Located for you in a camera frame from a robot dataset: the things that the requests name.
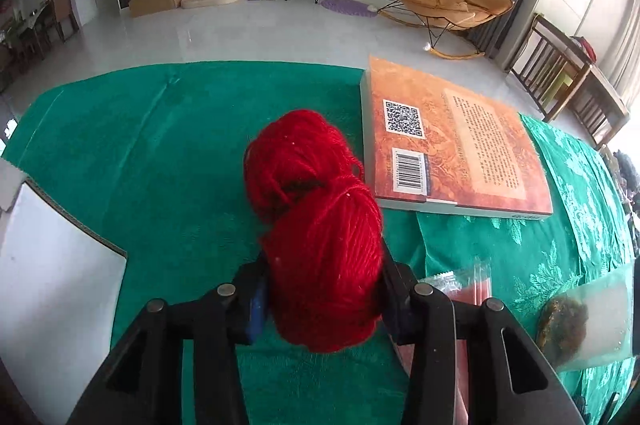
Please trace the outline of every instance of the white tiled floor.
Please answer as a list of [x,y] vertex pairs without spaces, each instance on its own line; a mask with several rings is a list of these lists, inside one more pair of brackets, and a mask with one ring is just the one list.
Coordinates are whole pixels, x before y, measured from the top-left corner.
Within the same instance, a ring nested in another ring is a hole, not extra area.
[[[426,53],[425,30],[389,19],[334,13],[312,0],[239,2],[172,10],[131,19],[96,18],[44,61],[18,76],[3,93],[19,117],[43,91],[116,69],[198,60],[282,60],[366,68],[369,55],[430,72],[514,106],[541,115],[515,77],[486,58],[451,62]],[[471,45],[445,34],[438,48],[468,53]],[[569,112],[554,122],[570,134],[584,132]]]

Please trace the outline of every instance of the rocking chair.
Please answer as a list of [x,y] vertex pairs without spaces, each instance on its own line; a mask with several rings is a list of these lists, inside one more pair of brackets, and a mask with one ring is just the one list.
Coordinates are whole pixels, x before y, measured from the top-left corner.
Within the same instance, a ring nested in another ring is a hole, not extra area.
[[[504,15],[513,8],[512,0],[396,0],[378,10],[384,15],[405,26],[427,28],[429,43],[425,50],[448,60],[466,60],[482,56],[476,51],[470,55],[446,55],[435,46],[445,31],[463,31],[475,28],[489,20]],[[407,22],[393,16],[388,10],[399,9],[413,13],[420,23]]]

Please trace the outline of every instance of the barcode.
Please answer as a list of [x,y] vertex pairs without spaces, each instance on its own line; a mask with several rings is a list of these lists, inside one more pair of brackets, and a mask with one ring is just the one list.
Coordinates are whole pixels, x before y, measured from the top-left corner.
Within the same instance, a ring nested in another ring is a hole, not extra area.
[[429,195],[424,154],[393,148],[394,192]]

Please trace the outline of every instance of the clear plastic bag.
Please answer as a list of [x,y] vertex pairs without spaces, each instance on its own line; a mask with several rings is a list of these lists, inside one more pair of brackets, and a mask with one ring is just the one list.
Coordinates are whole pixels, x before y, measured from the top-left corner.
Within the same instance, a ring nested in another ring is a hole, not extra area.
[[[491,268],[488,262],[476,259],[471,268],[449,271],[434,277],[427,277],[421,282],[428,282],[442,291],[451,300],[466,302],[479,306],[491,297]],[[413,345],[394,344],[402,368],[409,375],[414,361]],[[458,340],[456,351],[456,415],[455,425],[468,424],[469,378],[468,360],[466,357],[466,341]]]
[[552,297],[543,307],[536,344],[557,371],[607,365],[635,354],[635,261]]

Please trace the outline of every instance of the yarn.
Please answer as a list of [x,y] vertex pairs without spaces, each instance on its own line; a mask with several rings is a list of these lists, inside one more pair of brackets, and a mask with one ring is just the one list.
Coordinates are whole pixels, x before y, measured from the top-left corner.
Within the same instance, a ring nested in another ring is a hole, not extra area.
[[362,164],[318,113],[269,124],[244,154],[249,201],[271,229],[270,308],[291,344],[330,353],[359,344],[380,316],[382,214]]

